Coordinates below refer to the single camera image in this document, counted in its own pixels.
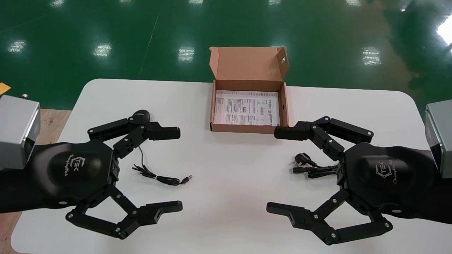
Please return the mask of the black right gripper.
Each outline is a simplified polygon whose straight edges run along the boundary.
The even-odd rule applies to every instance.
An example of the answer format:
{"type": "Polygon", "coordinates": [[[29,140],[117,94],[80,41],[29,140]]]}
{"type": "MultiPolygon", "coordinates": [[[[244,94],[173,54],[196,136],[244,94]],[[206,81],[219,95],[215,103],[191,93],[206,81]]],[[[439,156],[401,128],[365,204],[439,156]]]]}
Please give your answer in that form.
{"type": "Polygon", "coordinates": [[[338,172],[341,190],[315,211],[267,203],[269,213],[286,216],[292,227],[311,231],[330,246],[383,235],[393,229],[382,216],[452,222],[451,179],[441,177],[430,151],[359,143],[345,151],[338,172]],[[348,202],[369,223],[334,229],[326,222],[348,202]]]}

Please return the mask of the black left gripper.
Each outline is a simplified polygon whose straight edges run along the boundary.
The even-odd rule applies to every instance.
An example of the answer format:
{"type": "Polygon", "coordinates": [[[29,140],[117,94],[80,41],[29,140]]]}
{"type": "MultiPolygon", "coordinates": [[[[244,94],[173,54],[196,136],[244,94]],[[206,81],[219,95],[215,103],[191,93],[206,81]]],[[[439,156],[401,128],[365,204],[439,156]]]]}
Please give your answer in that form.
{"type": "Polygon", "coordinates": [[[68,222],[124,240],[141,226],[157,224],[161,215],[182,211],[181,201],[136,207],[114,186],[119,180],[117,158],[123,159],[146,140],[179,139],[178,127],[121,119],[89,129],[88,136],[87,143],[35,146],[24,169],[2,169],[1,213],[76,206],[66,214],[68,222]],[[113,149],[103,143],[122,136],[113,149]],[[126,212],[124,219],[113,223],[86,215],[108,197],[126,212]]]}

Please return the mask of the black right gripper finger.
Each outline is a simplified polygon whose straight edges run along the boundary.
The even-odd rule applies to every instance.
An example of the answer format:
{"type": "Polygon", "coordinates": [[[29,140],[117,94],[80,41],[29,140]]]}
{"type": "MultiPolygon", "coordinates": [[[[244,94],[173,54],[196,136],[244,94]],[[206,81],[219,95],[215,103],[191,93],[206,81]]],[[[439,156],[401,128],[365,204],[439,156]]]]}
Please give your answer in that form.
{"type": "Polygon", "coordinates": [[[311,140],[326,156],[338,161],[345,148],[333,137],[353,144],[370,143],[374,133],[337,119],[323,117],[314,122],[298,122],[294,127],[276,127],[274,137],[284,140],[311,140]]]}

